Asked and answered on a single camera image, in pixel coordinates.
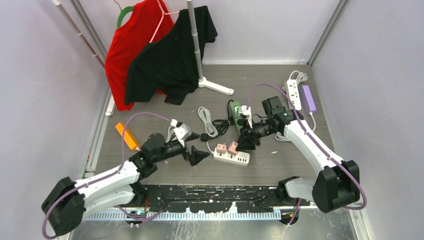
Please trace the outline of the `pink plug adapter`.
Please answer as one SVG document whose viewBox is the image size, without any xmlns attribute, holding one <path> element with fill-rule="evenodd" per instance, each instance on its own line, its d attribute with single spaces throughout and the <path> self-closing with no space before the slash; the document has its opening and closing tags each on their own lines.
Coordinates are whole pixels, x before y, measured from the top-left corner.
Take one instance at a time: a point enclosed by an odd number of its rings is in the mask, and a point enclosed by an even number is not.
<svg viewBox="0 0 424 240">
<path fill-rule="evenodd" d="M 231 155 L 237 155 L 239 152 L 237 151 L 237 146 L 238 143 L 233 141 L 232 143 L 230 143 L 227 147 L 227 151 L 228 153 L 230 153 Z"/>
<path fill-rule="evenodd" d="M 227 153 L 227 146 L 225 144 L 217 144 L 215 150 L 219 154 L 226 154 Z"/>
</svg>

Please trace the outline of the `white power strip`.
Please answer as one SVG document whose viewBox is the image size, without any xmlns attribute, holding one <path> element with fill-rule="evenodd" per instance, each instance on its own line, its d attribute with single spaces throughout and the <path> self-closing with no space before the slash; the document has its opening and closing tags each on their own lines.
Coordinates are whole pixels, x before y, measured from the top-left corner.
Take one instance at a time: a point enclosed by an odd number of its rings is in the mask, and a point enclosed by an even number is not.
<svg viewBox="0 0 424 240">
<path fill-rule="evenodd" d="M 302 109 L 302 105 L 297 81 L 295 79 L 288 79 L 284 84 L 284 92 L 288 97 L 287 102 L 289 109 L 300 111 Z"/>
<path fill-rule="evenodd" d="M 241 166 L 247 166 L 250 162 L 250 154 L 247 152 L 239 152 L 236 155 L 233 155 L 229 152 L 220 153 L 217 151 L 217 148 L 214 149 L 213 158 L 218 161 L 237 164 Z"/>
</svg>

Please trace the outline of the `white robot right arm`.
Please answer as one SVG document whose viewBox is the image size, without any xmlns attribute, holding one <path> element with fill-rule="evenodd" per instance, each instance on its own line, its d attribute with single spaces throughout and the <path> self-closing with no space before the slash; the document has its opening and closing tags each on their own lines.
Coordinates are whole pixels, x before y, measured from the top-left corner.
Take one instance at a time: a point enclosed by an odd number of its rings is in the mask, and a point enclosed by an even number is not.
<svg viewBox="0 0 424 240">
<path fill-rule="evenodd" d="M 332 152 L 312 131 L 296 109 L 286 109 L 277 96 L 262 102 L 266 118 L 252 121 L 250 107 L 237 108 L 238 122 L 242 124 L 236 150 L 253 151 L 261 138 L 280 133 L 292 142 L 307 159 L 316 173 L 315 180 L 292 176 L 278 182 L 276 195 L 283 205 L 296 199 L 316 204 L 323 213 L 329 213 L 360 200 L 360 169 L 353 161 L 345 161 Z"/>
</svg>

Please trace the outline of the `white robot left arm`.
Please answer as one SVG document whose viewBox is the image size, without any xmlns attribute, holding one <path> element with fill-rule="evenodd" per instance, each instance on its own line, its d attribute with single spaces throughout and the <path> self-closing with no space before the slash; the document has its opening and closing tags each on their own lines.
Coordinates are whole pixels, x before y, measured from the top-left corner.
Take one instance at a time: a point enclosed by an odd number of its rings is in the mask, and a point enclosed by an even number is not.
<svg viewBox="0 0 424 240">
<path fill-rule="evenodd" d="M 181 155 L 195 166 L 210 156 L 209 152 L 188 148 L 186 141 L 166 141 L 160 133 L 151 134 L 146 142 L 121 165 L 95 176 L 59 180 L 41 205 L 45 214 L 42 234 L 52 240 L 80 225 L 87 217 L 111 207 L 141 206 L 147 201 L 147 189 L 140 183 L 157 171 L 157 163 Z"/>
</svg>

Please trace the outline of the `dark green power strip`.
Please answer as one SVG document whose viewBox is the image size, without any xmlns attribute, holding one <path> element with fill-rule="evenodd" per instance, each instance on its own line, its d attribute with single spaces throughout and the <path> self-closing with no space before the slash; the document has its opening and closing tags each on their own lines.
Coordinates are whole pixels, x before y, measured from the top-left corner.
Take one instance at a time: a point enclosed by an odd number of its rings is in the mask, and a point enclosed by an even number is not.
<svg viewBox="0 0 424 240">
<path fill-rule="evenodd" d="M 234 125 L 235 125 L 235 128 L 236 128 L 236 133 L 237 133 L 237 135 L 239 136 L 240 134 L 241 134 L 241 129 L 238 129 L 237 128 L 237 120 L 239 119 L 239 118 L 243 118 L 238 112 L 235 112 L 234 111 L 234 106 L 238 106 L 238 105 L 240 105 L 241 106 L 241 104 L 240 104 L 240 102 L 239 101 L 232 101 L 230 104 L 229 104 L 229 109 L 230 109 L 230 114 L 231 114 L 231 117 L 232 117 L 232 119 L 233 119 L 233 122 L 234 122 Z"/>
</svg>

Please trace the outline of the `orange power strip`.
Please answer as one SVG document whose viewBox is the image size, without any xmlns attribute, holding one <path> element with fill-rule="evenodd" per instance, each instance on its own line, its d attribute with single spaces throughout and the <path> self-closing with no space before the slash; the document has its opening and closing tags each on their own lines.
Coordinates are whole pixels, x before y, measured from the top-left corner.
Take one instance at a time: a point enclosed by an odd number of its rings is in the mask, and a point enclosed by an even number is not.
<svg viewBox="0 0 424 240">
<path fill-rule="evenodd" d="M 141 145 L 138 143 L 136 138 L 132 135 L 130 130 L 128 128 L 124 129 L 124 124 L 122 122 L 118 122 L 115 125 L 115 129 L 123 137 L 124 142 L 132 151 L 139 151 L 141 149 Z"/>
</svg>

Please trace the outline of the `purple power strip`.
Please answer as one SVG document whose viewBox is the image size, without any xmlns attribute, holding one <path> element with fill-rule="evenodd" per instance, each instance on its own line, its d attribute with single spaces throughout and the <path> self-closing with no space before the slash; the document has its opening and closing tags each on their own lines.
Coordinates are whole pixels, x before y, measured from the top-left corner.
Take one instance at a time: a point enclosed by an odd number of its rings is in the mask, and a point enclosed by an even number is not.
<svg viewBox="0 0 424 240">
<path fill-rule="evenodd" d="M 299 87 L 299 96 L 302 105 L 302 109 L 307 114 L 314 114 L 317 111 L 317 107 L 312 96 L 311 89 L 308 85 L 301 85 Z"/>
</svg>

